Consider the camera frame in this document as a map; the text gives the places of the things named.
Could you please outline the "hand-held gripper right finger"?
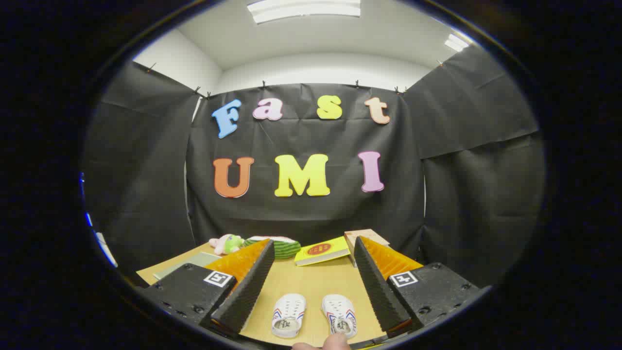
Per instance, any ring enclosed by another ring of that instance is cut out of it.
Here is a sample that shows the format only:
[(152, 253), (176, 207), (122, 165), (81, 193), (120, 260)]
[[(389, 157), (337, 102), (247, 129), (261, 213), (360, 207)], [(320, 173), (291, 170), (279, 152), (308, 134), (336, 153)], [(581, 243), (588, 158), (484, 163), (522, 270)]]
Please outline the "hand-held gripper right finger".
[(363, 236), (355, 241), (355, 261), (388, 337), (440, 323), (482, 294), (476, 284), (440, 262), (418, 263)]

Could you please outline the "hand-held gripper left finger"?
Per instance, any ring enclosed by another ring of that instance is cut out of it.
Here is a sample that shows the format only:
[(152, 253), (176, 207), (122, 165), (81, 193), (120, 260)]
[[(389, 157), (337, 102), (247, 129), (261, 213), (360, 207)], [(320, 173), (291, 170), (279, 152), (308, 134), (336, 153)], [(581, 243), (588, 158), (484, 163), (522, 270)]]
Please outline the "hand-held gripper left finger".
[(204, 267), (182, 264), (141, 292), (174, 317), (234, 336), (250, 317), (274, 259), (274, 242), (265, 239)]

